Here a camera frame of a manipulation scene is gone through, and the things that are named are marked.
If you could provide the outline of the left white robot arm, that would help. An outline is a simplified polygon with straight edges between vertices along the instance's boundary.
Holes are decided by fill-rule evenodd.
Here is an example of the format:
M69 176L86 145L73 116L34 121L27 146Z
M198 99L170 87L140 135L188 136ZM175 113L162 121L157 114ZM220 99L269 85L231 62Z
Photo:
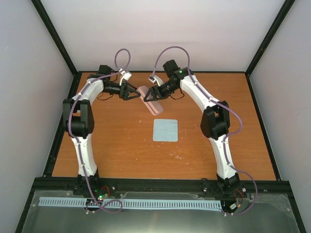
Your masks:
M94 176L98 171L91 143L95 128L92 103L100 93L118 95L122 100L140 97L137 88L128 82L131 76L129 71L114 72L109 66L101 65L74 97L63 101L63 127L74 144L78 174L82 177Z

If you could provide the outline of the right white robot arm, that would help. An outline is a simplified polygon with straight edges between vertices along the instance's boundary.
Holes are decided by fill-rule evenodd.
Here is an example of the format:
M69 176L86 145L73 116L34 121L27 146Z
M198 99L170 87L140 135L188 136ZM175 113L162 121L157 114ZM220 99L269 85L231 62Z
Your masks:
M149 81L155 86L149 88L144 102L164 100L180 89L187 93L202 111L200 129L210 141L217 165L217 189L222 196L227 196L238 186L240 179L234 168L228 142L230 128L229 106L226 101L213 97L199 82L189 68L180 68L175 60L169 60L163 65L168 77L163 82L155 72L149 76Z

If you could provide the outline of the light blue cleaning cloth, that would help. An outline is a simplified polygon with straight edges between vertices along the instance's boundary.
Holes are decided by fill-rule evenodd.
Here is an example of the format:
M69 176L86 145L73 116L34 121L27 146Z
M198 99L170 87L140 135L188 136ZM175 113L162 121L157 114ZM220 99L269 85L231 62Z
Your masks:
M155 119L153 125L153 141L177 142L178 121L176 119Z

